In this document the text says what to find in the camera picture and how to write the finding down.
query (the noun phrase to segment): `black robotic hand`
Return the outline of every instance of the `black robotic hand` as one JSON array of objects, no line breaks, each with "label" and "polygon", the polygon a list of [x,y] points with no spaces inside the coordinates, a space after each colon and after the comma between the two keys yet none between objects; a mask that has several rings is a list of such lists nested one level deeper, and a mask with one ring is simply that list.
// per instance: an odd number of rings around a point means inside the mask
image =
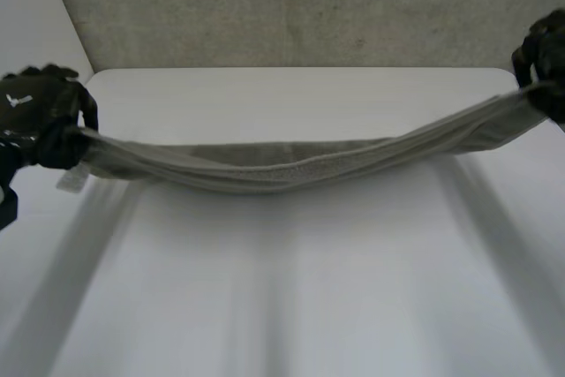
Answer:
[{"label": "black robotic hand", "polygon": [[98,130],[98,112],[78,76],[50,64],[0,80],[0,140],[19,151],[22,166],[68,170],[87,151],[76,132],[79,113],[86,127]]},{"label": "black robotic hand", "polygon": [[529,86],[531,68],[546,84],[528,93],[528,101],[558,124],[565,123],[565,10],[558,9],[530,27],[522,46],[512,54],[520,87]]}]

